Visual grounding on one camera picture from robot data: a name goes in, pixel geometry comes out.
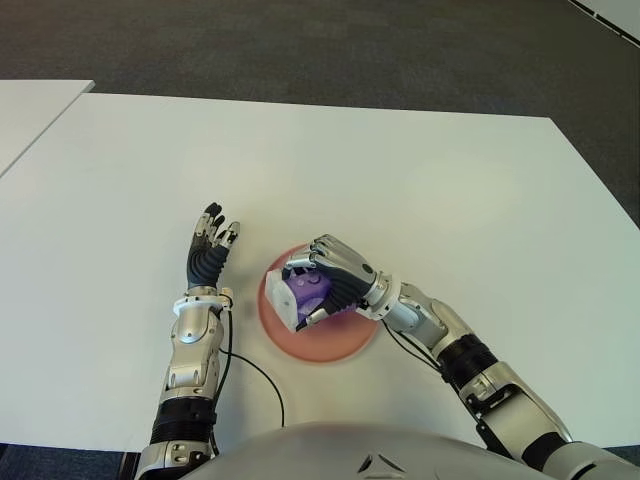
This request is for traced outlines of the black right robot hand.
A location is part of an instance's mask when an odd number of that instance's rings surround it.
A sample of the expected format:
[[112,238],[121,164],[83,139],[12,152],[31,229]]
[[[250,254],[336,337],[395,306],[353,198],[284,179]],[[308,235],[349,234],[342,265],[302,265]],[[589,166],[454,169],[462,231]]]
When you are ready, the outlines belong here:
[[282,269],[283,279],[301,268],[319,271],[329,280],[330,287],[324,300],[298,322],[295,332],[358,304],[377,277],[362,255],[329,234],[314,239],[304,249],[290,255]]

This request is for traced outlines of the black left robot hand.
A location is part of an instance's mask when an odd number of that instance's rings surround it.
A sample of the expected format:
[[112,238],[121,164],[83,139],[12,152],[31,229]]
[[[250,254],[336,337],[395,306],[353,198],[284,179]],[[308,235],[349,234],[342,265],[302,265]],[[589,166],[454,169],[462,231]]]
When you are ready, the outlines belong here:
[[232,246],[240,233],[240,223],[225,222],[222,206],[211,203],[199,217],[189,248],[186,276],[189,289],[216,288]]

